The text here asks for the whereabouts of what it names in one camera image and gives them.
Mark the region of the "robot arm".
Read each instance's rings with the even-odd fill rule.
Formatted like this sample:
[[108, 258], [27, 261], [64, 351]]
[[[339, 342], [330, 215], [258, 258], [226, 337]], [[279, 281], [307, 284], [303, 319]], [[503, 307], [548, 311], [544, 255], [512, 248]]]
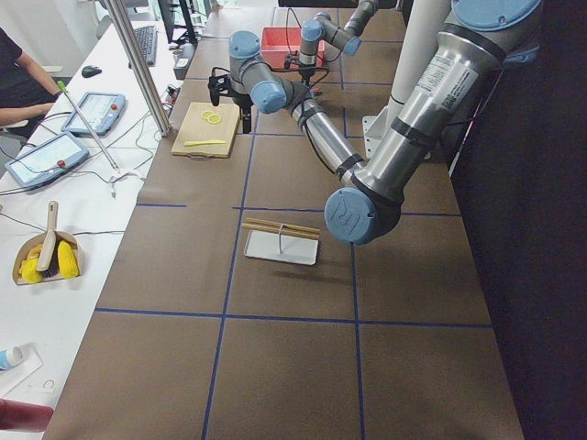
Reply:
[[404, 186], [477, 84], [492, 70], [536, 56], [543, 11], [539, 1], [414, 1], [389, 102], [366, 131], [377, 146], [364, 159], [316, 102], [309, 80], [319, 43], [356, 53], [379, 7], [376, 1], [358, 2], [344, 26], [326, 13], [305, 21], [298, 52], [300, 82], [279, 77], [262, 58], [260, 39], [247, 30], [229, 39], [227, 73], [212, 74], [208, 81], [212, 104], [230, 97], [244, 123], [252, 109], [291, 115], [342, 183], [325, 205], [327, 229], [339, 241], [355, 245], [395, 227]]
[[301, 43], [297, 51], [302, 84], [311, 85], [312, 76], [317, 69], [318, 47], [322, 41], [333, 46], [340, 54], [354, 56], [360, 48], [360, 36], [379, 9], [380, 2], [377, 0], [359, 1], [344, 27], [335, 24], [326, 12], [317, 13], [306, 20], [301, 26]]

